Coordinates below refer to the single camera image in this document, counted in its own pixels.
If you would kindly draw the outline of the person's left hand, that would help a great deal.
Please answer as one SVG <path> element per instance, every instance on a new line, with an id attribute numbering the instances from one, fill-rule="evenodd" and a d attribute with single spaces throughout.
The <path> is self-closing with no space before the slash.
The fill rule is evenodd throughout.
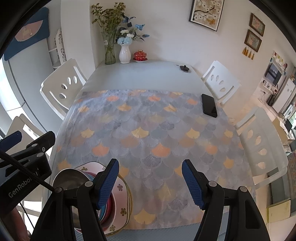
<path id="1" fill-rule="evenodd" d="M 10 215 L 11 229 L 14 239 L 29 241 L 30 237 L 28 235 L 26 225 L 24 224 L 23 219 L 16 207 L 11 211 Z"/>

